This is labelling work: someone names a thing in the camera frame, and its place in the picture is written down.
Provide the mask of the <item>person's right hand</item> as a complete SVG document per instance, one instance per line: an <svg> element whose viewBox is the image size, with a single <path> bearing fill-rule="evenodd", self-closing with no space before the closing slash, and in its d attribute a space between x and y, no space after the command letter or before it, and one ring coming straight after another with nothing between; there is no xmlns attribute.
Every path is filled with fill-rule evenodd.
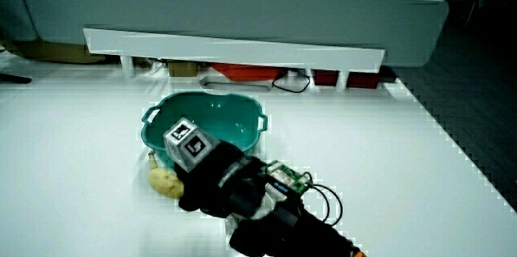
<svg viewBox="0 0 517 257"><path fill-rule="evenodd" d="M215 138L182 118L162 134L167 155L183 183L179 207L213 217L251 219L262 205L262 160Z"/></svg>

